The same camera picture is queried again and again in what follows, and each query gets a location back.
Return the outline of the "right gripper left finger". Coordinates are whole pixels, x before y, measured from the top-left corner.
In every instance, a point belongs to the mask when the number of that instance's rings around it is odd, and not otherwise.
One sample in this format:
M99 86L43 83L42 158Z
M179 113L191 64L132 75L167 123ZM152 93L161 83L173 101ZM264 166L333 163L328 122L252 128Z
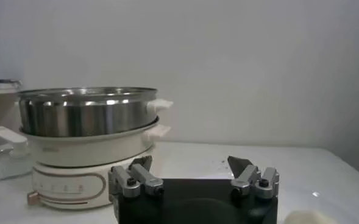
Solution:
M127 168L113 166L108 172L108 196L114 210L119 209L119 198L137 199L146 194L159 208L164 205L164 182L150 173L152 156L134 159Z

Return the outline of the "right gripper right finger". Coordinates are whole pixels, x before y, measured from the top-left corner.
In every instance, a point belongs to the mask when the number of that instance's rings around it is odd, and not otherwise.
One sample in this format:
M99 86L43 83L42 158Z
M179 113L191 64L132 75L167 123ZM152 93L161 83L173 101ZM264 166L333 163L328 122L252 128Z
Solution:
M267 167L261 172L248 159L229 156L227 161L234 177L230 181L232 198L239 200L254 194L257 199L270 200L278 196L279 173L276 168Z

